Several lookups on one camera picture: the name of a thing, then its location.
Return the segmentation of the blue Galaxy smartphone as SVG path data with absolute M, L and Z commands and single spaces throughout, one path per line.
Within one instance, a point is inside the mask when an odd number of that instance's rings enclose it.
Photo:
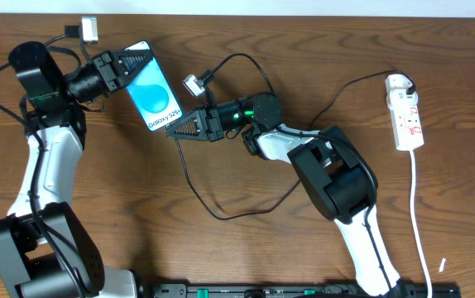
M 143 122 L 152 132 L 183 115 L 156 57 L 150 60 L 126 90 Z

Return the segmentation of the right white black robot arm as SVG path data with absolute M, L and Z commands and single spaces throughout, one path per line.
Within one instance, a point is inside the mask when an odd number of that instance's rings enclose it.
M 175 140 L 216 142 L 243 127 L 252 156 L 290 164 L 314 207 L 339 228 L 353 260 L 356 282 L 370 296 L 388 296 L 401 280 L 377 222 L 377 178 L 343 131 L 287 127 L 274 93 L 209 102 L 166 127 Z

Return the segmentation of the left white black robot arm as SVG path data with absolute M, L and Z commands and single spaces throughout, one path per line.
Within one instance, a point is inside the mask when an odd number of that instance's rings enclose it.
M 29 146 L 26 173 L 0 219 L 0 277 L 11 297 L 147 297 L 131 270 L 106 266 L 72 209 L 88 103 L 125 89 L 153 60 L 147 44 L 105 51 L 63 74 L 56 48 L 28 41 L 8 64 L 25 89 L 17 121 Z

